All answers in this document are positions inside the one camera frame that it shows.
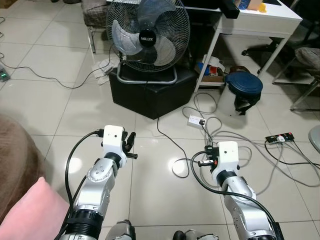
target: fan logo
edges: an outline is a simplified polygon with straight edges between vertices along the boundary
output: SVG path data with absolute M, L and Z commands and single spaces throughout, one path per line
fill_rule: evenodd
M 141 40 L 144 40 L 144 41 L 153 41 L 154 38 L 153 38 L 153 37 L 141 37 Z

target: brown blanket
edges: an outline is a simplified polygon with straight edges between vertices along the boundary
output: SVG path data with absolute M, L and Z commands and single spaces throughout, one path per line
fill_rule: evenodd
M 44 157 L 30 135 L 0 114 L 0 224 L 44 172 Z

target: fan blade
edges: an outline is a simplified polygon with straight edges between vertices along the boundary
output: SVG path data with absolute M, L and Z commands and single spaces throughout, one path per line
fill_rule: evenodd
M 142 29 L 153 27 L 161 14 L 175 10 L 176 5 L 173 0 L 141 0 L 137 15 L 140 27 Z
M 155 66 L 164 66 L 169 64 L 176 56 L 174 44 L 166 37 L 157 35 L 154 44 L 157 58 L 153 63 Z
M 125 31 L 117 20 L 112 23 L 112 39 L 115 47 L 125 55 L 135 55 L 142 50 L 139 33 Z

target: desk leg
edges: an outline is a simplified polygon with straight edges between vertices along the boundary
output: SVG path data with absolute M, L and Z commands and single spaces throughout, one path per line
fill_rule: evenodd
M 261 71 L 258 75 L 258 78 L 260 78 L 266 72 L 266 70 L 270 67 L 270 65 L 275 60 L 276 56 L 280 53 L 281 49 L 284 47 L 284 45 L 286 44 L 286 42 L 288 41 L 289 38 L 290 38 L 290 36 L 287 36 L 286 38 L 283 38 L 281 40 L 281 42 L 278 44 L 278 46 L 276 47 L 276 49 L 274 50 L 274 52 L 272 53 L 272 55 L 270 56 L 268 61 L 265 63 L 265 65 L 261 69 Z
M 199 78 L 196 82 L 196 86 L 195 86 L 195 89 L 194 89 L 194 92 L 196 93 L 199 89 L 199 86 L 200 86 L 200 83 L 202 81 L 202 78 L 205 74 L 205 71 L 206 71 L 206 68 L 207 68 L 207 65 L 209 63 L 209 60 L 211 58 L 211 55 L 212 55 L 212 52 L 214 51 L 215 49 L 215 46 L 216 46 L 216 43 L 217 43 L 217 40 L 218 40 L 218 37 L 219 37 L 219 34 L 220 34 L 220 29 L 216 29 L 215 30 L 215 33 L 214 33 L 214 36 L 212 38 L 212 41 L 211 41 L 211 44 L 210 44 L 210 47 L 209 47 L 209 50 L 208 50 L 208 53 L 206 54 L 206 58 L 204 60 L 204 63 L 203 63 L 203 68 L 200 72 L 200 75 L 199 75 Z

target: fan stand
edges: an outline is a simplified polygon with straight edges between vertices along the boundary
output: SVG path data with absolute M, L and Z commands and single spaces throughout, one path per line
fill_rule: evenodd
M 121 75 L 121 66 L 123 65 L 123 61 L 121 61 L 119 64 L 118 64 L 118 67 L 117 67 L 117 71 L 116 71 L 116 77 L 117 79 L 119 80 L 119 82 L 123 83 L 123 84 L 156 84 L 156 85 L 171 85 L 171 84 L 174 84 L 177 79 L 178 79 L 178 76 L 177 76 L 177 71 L 176 71 L 176 68 L 175 66 L 172 67 L 172 70 L 173 70 L 173 76 L 174 76 L 174 79 L 171 80 L 171 81 L 139 81 L 139 80 L 125 80 L 123 78 L 120 77 Z

